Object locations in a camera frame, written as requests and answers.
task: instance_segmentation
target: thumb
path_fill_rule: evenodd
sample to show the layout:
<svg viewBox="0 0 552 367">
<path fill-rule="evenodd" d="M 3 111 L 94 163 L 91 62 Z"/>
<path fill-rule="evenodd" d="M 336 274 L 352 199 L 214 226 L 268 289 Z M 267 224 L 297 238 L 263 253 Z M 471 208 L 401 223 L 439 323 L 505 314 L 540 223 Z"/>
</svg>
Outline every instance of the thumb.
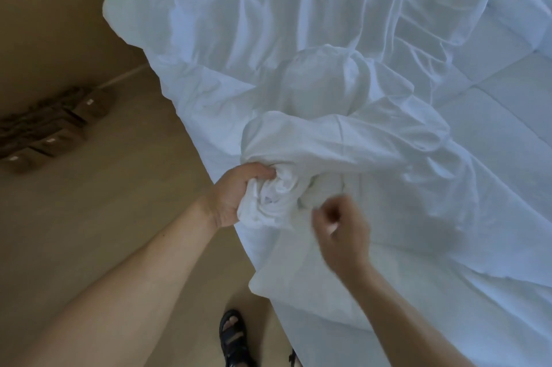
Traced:
<svg viewBox="0 0 552 367">
<path fill-rule="evenodd" d="M 331 241 L 330 228 L 331 222 L 324 212 L 320 209 L 313 209 L 312 212 L 313 232 L 319 245 L 326 246 Z"/>
</svg>

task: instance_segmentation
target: black sandal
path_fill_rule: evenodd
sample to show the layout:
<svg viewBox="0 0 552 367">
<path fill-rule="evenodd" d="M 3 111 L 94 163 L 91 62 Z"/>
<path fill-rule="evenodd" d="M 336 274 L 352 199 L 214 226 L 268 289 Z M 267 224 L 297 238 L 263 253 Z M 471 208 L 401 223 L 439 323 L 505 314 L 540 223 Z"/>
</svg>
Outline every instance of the black sandal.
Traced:
<svg viewBox="0 0 552 367">
<path fill-rule="evenodd" d="M 223 331 L 224 324 L 228 322 L 232 316 L 235 316 L 238 321 Z M 220 346 L 223 349 L 224 359 L 226 360 L 226 367 L 236 367 L 240 363 L 244 363 L 248 367 L 257 367 L 257 363 L 251 357 L 249 348 L 247 347 L 247 329 L 245 327 L 244 318 L 242 318 L 237 310 L 231 309 L 223 315 L 223 318 L 220 320 L 218 331 Z M 229 342 L 239 333 L 242 333 L 241 337 Z"/>
</svg>

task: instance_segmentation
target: white bed sheet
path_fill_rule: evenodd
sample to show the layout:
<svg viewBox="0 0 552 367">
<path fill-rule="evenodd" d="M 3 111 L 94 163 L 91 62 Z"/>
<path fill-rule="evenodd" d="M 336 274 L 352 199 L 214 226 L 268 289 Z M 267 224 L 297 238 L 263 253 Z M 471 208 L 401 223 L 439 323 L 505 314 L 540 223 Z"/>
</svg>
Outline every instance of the white bed sheet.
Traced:
<svg viewBox="0 0 552 367">
<path fill-rule="evenodd" d="M 552 161 L 547 156 L 552 125 L 547 113 L 552 98 L 549 82 L 552 80 L 552 61 L 547 55 L 552 52 L 549 36 L 552 26 L 549 22 L 547 24 L 547 15 L 540 8 L 535 8 L 534 14 L 527 14 L 526 22 L 523 16 L 508 15 L 512 9 L 523 9 L 524 6 L 527 9 L 528 0 L 517 1 L 512 7 L 502 5 L 498 0 L 496 5 L 487 8 L 471 39 L 457 52 L 448 79 L 440 90 L 436 90 L 434 105 L 451 125 L 459 144 L 549 217 Z M 549 0 L 540 1 L 546 4 Z M 151 52 L 146 51 L 146 54 L 156 69 L 161 59 Z M 164 83 L 173 76 L 160 74 L 160 77 L 163 93 L 173 100 L 207 171 L 213 181 L 217 180 L 225 170 L 239 163 L 239 150 L 233 154 L 221 153 L 206 141 L 204 128 L 195 124 L 186 104 L 181 101 L 177 92 L 179 87 Z M 247 84 L 234 84 L 229 87 L 229 92 L 247 88 Z M 473 122 L 484 125 L 492 110 L 495 110 L 493 115 L 500 119 L 481 137 L 473 136 L 474 131 L 470 130 L 469 124 L 466 125 L 466 113 L 473 113 Z M 498 139 L 495 145 L 487 147 L 486 136 L 496 138 L 495 135 L 503 133 L 505 126 L 512 128 L 509 137 Z M 527 160 L 523 148 L 533 150 L 535 147 L 540 152 Z M 497 151 L 503 151 L 503 157 L 512 159 L 497 160 Z M 279 232 L 248 230 L 240 224 L 236 225 L 236 231 L 253 265 L 259 269 Z M 552 297 L 544 295 L 543 301 L 552 302 Z M 388 365 L 372 333 L 328 322 L 278 302 L 273 304 L 305 366 Z"/>
</svg>

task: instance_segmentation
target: white blanket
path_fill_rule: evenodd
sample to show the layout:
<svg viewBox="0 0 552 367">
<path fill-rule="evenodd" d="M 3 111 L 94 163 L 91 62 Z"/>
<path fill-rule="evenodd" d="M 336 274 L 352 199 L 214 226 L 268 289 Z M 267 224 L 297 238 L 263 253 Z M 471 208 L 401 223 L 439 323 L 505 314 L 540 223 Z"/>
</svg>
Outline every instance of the white blanket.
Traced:
<svg viewBox="0 0 552 367">
<path fill-rule="evenodd" d="M 280 180 L 252 182 L 240 208 L 257 228 L 294 229 L 253 291 L 369 328 L 302 210 L 345 191 L 373 225 L 374 264 L 460 350 L 546 365 L 550 222 L 451 140 L 430 106 L 487 1 L 106 0 L 104 14 L 145 50 L 202 138 L 279 165 Z"/>
</svg>

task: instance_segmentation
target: beige floor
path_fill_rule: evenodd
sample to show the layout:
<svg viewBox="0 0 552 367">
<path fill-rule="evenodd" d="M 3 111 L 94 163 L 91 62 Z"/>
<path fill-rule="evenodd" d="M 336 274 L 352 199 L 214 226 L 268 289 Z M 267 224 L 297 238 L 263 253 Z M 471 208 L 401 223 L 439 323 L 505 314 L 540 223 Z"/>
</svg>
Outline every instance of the beige floor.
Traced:
<svg viewBox="0 0 552 367">
<path fill-rule="evenodd" d="M 0 175 L 0 365 L 210 185 L 152 71 L 116 92 L 112 112 L 79 149 L 33 173 Z M 235 231 L 219 232 L 148 365 L 224 365 L 217 328 L 235 306 L 263 365 L 286 366 L 290 344 L 270 303 L 248 292 L 252 274 Z"/>
</svg>

